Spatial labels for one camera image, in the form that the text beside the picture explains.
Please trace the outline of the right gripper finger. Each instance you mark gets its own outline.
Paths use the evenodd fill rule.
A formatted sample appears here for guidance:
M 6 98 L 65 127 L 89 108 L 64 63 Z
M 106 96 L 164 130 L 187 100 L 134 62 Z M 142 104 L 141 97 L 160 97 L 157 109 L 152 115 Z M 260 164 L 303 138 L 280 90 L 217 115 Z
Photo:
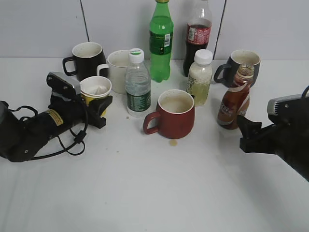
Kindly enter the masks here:
M 246 117 L 238 115 L 237 125 L 245 139 L 251 139 L 259 134 L 262 123 L 248 120 Z

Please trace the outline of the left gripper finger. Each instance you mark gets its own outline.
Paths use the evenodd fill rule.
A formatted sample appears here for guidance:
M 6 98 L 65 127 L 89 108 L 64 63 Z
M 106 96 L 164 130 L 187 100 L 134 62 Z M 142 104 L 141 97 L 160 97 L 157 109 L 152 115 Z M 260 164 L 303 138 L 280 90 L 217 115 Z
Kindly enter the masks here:
M 107 108 L 111 105 L 112 96 L 102 99 L 94 99 L 89 103 L 88 109 L 93 117 L 103 118 L 106 115 Z

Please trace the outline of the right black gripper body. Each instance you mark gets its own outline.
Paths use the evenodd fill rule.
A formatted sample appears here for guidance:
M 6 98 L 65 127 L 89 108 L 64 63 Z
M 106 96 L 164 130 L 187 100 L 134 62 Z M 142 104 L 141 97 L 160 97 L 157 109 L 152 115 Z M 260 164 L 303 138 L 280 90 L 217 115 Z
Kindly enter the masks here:
M 287 124 L 272 124 L 262 127 L 251 139 L 240 139 L 239 146 L 245 153 L 276 154 L 280 157 L 297 156 L 297 127 Z

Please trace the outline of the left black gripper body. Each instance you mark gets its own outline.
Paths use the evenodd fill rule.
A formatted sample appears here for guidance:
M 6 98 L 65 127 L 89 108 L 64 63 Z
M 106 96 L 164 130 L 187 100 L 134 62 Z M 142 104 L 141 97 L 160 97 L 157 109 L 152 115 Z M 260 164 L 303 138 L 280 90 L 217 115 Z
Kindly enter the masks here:
M 60 135 L 79 123 L 91 125 L 98 129 L 106 125 L 106 118 L 97 118 L 91 115 L 81 95 L 78 95 L 74 100 L 69 99 L 67 101 L 60 97 L 51 96 L 48 108 L 56 111 L 63 121 L 59 126 L 56 125 L 54 120 L 48 122 L 49 135 Z

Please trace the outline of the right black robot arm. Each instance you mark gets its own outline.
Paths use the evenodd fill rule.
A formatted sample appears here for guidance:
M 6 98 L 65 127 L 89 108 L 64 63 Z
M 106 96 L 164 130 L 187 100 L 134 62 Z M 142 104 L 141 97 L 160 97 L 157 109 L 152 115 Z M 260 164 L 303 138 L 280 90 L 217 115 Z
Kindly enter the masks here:
M 240 149 L 245 153 L 274 154 L 280 157 L 306 180 L 309 179 L 309 125 L 269 116 L 273 124 L 237 116 L 242 133 Z

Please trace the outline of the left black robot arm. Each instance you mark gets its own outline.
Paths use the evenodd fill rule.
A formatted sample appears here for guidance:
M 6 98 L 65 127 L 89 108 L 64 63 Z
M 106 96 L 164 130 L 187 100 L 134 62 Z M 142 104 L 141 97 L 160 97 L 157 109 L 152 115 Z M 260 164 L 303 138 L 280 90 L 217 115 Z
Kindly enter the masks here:
M 77 144 L 84 144 L 84 138 L 89 125 L 98 129 L 106 125 L 106 119 L 101 114 L 112 103 L 112 96 L 92 100 L 86 104 L 80 95 L 65 100 L 52 94 L 48 109 L 38 113 L 36 109 L 25 105 L 34 113 L 33 117 L 17 118 L 14 110 L 9 109 L 5 101 L 0 103 L 0 155 L 11 162 L 41 160 L 64 152 L 69 152 Z M 73 142 L 69 146 L 60 143 L 62 150 L 44 156 L 37 156 L 38 151 L 53 138 L 70 131 L 72 127 L 84 123 L 84 128 L 78 133 L 72 132 Z

